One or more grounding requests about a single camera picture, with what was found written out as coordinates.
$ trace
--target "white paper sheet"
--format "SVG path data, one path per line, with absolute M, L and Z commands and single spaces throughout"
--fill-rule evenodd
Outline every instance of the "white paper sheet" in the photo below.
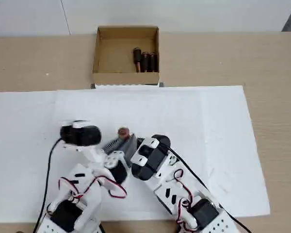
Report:
M 56 138 L 49 127 L 55 94 L 0 93 L 0 222 L 37 218 Z
M 242 87 L 192 87 L 175 88 L 174 91 L 176 89 L 194 89 L 200 93 L 212 193 L 235 216 L 269 214 L 265 182 Z M 93 91 L 106 92 L 98 89 L 84 92 Z M 0 176 L 0 222 L 36 221 L 44 191 L 48 152 L 59 136 L 58 128 L 50 123 L 55 98 L 56 92 L 0 93 L 0 174 L 3 174 Z M 110 128 L 116 127 L 114 119 Z M 116 130 L 105 133 L 116 136 Z M 80 161 L 86 160 L 74 151 L 63 153 L 58 146 L 52 159 L 48 201 L 57 193 L 57 178 Z M 136 179 L 132 182 L 139 189 L 128 188 L 128 192 L 134 196 L 141 194 L 150 202 L 143 212 L 138 205 L 131 206 L 129 211 L 122 210 L 120 219 L 169 217 L 156 199 L 150 198 L 152 194 L 144 185 Z M 111 219 L 117 210 L 119 208 L 112 205 L 106 207 L 103 218 Z
M 199 93 L 195 91 L 60 91 L 54 127 L 59 130 L 65 120 L 90 120 L 100 128 L 102 144 L 117 137 L 117 129 L 123 126 L 138 137 L 168 135 L 173 148 L 183 154 L 188 163 L 195 164 L 194 171 L 207 183 L 200 107 Z M 131 178 L 125 187 L 128 196 L 124 200 L 105 195 L 103 220 L 170 218 L 142 181 Z
M 210 191 L 233 216 L 268 215 L 270 205 L 243 87 L 163 89 L 200 94 Z

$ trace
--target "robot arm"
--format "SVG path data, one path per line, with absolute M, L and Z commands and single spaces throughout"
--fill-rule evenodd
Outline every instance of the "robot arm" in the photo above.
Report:
M 65 142 L 65 149 L 82 152 L 89 163 L 77 164 L 67 176 L 59 179 L 59 193 L 47 206 L 47 214 L 37 232 L 103 232 L 99 220 L 101 189 L 107 189 L 113 198 L 126 196 L 126 191 L 121 186 L 129 169 L 124 158 L 126 150 L 114 149 L 117 148 L 116 145 L 123 147 L 130 140 L 121 136 L 121 140 L 116 139 L 105 146 L 110 149 L 106 153 L 97 147 L 101 140 L 99 129 L 88 121 L 64 124 L 61 139 Z
M 219 202 L 168 148 L 166 136 L 145 138 L 131 158 L 131 171 L 176 218 L 179 232 L 238 233 Z

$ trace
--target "white wall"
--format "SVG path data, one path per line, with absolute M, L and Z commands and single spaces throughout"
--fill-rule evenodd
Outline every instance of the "white wall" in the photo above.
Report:
M 122 24 L 158 25 L 161 31 L 172 32 L 280 31 L 291 13 L 291 0 L 62 0 L 62 3 L 0 0 L 0 35 L 93 33 L 98 25 Z

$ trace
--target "cylindrical component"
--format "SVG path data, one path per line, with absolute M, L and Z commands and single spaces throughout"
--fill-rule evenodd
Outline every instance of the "cylindrical component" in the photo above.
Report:
M 129 138 L 129 129 L 125 127 L 119 128 L 117 134 L 120 139 L 125 140 Z
M 149 53 L 143 52 L 141 54 L 141 72 L 148 72 L 149 70 Z
M 157 54 L 150 53 L 150 65 L 149 65 L 150 72 L 157 72 L 158 71 L 158 64 L 157 64 Z
M 140 62 L 141 62 L 141 49 L 139 47 L 136 47 L 133 49 L 133 57 L 134 57 L 134 63 L 136 65 L 136 71 L 137 73 L 140 72 Z

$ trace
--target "electronic component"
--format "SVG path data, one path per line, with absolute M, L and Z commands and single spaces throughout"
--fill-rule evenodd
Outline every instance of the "electronic component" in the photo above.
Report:
M 50 151 L 49 162 L 55 146 L 61 140 L 65 142 L 64 148 L 82 151 L 90 162 L 85 166 L 77 164 L 66 177 L 59 179 L 59 194 L 47 206 L 47 215 L 38 233 L 103 232 L 98 220 L 101 189 L 107 189 L 112 198 L 126 197 L 127 192 L 121 184 L 127 178 L 128 159 L 133 176 L 146 181 L 145 185 L 153 195 L 175 217 L 177 232 L 237 233 L 235 221 L 251 233 L 220 205 L 201 179 L 170 148 L 167 136 L 154 135 L 137 139 L 129 134 L 128 128 L 121 128 L 118 138 L 102 150 L 96 146 L 101 140 L 100 130 L 87 121 L 73 121 L 63 125 L 61 136 Z M 49 168 L 48 164 L 42 210 L 47 194 Z
M 133 52 L 134 63 L 136 65 L 136 71 L 137 73 L 140 73 L 141 49 L 136 47 L 133 49 L 132 52 Z
M 150 53 L 149 71 L 150 72 L 158 72 L 157 54 L 154 52 Z
M 219 212 L 207 199 L 201 199 L 189 209 L 189 213 L 195 218 L 200 230 L 207 227 L 219 215 Z
M 143 52 L 141 54 L 141 72 L 149 72 L 149 53 Z
M 78 120 L 62 126 L 60 137 L 68 144 L 87 147 L 100 143 L 101 132 L 98 127 L 88 125 L 87 121 Z

